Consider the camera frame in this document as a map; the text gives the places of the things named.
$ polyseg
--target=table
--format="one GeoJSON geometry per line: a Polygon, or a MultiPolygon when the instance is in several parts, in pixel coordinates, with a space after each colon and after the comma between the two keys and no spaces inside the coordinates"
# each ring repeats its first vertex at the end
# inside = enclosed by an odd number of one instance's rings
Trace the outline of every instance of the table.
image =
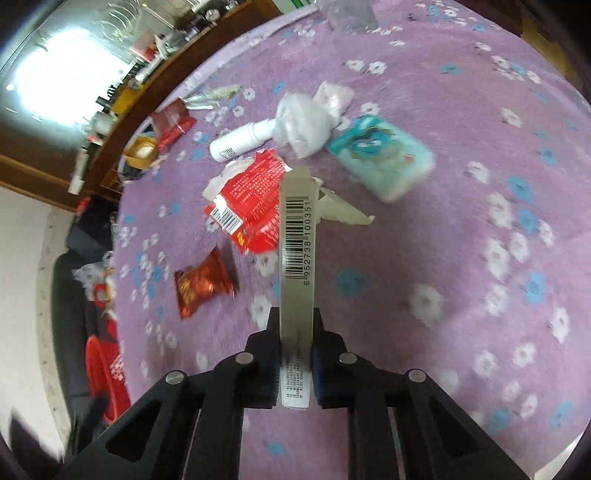
{"type": "MultiPolygon", "coordinates": [[[[393,205],[327,152],[312,173],[370,226],[321,222],[316,304],[329,330],[376,366],[422,368],[526,471],[591,416],[591,108],[531,47],[461,5],[385,0],[380,28],[335,33],[312,7],[228,45],[175,92],[238,83],[121,202],[117,315],[133,400],[163,374],[205,371],[244,346],[277,304],[277,253],[241,257],[202,211],[223,165],[208,143],[274,116],[285,92],[348,85],[341,127],[375,113],[424,142],[436,169],[393,205]],[[178,315],[172,273],[219,245],[235,298],[178,315]]],[[[344,478],[346,414],[247,411],[241,477],[344,478]]]]}

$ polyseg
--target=red basket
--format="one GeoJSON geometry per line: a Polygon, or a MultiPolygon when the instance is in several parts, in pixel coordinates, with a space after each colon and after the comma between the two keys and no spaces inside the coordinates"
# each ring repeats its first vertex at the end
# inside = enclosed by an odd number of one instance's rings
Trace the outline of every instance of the red basket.
{"type": "Polygon", "coordinates": [[[103,342],[96,335],[86,342],[86,375],[93,396],[103,394],[109,398],[105,420],[113,423],[131,406],[123,373],[119,345],[103,342]]]}

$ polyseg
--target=transparent plastic cup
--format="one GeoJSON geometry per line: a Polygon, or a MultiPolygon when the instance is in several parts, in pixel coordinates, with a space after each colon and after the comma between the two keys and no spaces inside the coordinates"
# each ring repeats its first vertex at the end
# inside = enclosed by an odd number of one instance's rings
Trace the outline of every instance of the transparent plastic cup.
{"type": "Polygon", "coordinates": [[[372,0],[315,0],[336,31],[365,33],[378,28],[372,0]]]}

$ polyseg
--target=teal package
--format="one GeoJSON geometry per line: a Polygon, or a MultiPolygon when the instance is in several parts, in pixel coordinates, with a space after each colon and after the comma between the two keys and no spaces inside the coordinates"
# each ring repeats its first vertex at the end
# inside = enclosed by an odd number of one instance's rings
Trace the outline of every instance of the teal package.
{"type": "Polygon", "coordinates": [[[392,203],[435,167],[422,142],[373,115],[354,120],[326,148],[376,197],[392,203]]]}

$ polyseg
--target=bright light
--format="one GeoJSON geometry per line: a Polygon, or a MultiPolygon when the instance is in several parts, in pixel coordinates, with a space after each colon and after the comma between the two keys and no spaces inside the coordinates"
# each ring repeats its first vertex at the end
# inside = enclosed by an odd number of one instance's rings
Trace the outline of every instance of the bright light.
{"type": "Polygon", "coordinates": [[[15,84],[22,104],[62,125],[85,122],[102,110],[96,103],[126,64],[82,28],[64,30],[18,66],[15,84]]]}

